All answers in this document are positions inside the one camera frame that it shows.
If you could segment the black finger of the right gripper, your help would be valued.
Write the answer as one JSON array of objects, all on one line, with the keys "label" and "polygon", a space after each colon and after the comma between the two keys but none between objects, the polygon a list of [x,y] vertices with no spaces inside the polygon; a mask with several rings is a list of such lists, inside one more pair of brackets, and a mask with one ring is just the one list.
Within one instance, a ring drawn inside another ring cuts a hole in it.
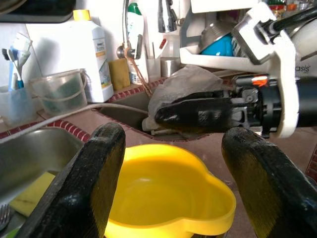
[{"label": "black finger of the right gripper", "polygon": [[215,133],[233,127],[230,99],[189,99],[158,109],[157,124],[182,132]]},{"label": "black finger of the right gripper", "polygon": [[197,93],[192,93],[192,94],[185,96],[185,97],[178,98],[174,101],[181,102],[184,100],[191,100],[191,99],[222,98],[223,92],[224,92],[223,90],[209,91],[209,92],[197,92]]}]

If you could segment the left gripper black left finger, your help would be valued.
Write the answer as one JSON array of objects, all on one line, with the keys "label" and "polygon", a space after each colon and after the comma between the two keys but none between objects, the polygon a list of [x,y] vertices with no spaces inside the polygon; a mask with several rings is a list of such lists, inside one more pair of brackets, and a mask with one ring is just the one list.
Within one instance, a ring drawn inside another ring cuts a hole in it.
[{"label": "left gripper black left finger", "polygon": [[17,238],[102,238],[126,148],[115,122],[96,128],[54,178]]}]

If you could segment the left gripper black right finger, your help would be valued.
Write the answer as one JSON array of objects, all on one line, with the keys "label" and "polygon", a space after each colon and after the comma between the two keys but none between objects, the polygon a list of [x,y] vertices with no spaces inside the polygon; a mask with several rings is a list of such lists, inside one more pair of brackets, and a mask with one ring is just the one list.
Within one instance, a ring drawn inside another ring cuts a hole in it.
[{"label": "left gripper black right finger", "polygon": [[235,127],[221,149],[257,237],[317,236],[317,190],[279,147]]}]

